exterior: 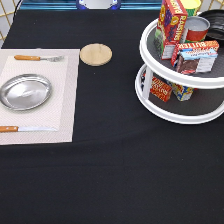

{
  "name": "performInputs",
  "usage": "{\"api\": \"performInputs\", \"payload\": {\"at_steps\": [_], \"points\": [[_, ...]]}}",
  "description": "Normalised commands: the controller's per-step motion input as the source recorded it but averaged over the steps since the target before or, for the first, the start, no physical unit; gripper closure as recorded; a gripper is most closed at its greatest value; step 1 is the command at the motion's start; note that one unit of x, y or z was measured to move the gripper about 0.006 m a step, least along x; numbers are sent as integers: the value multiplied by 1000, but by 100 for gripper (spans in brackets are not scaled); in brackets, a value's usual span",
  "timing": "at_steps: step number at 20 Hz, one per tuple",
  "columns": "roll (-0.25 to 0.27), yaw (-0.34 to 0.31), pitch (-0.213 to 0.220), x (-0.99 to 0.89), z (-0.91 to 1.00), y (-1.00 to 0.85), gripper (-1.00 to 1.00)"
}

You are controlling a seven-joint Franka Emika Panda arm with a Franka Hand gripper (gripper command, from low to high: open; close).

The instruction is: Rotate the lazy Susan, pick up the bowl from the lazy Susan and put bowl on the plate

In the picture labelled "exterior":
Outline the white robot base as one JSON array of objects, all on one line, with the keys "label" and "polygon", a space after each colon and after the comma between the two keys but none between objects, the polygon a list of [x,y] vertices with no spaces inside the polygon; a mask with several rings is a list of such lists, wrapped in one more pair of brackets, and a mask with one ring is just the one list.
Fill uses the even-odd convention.
[{"label": "white robot base", "polygon": [[121,0],[76,0],[78,9],[119,9]]}]

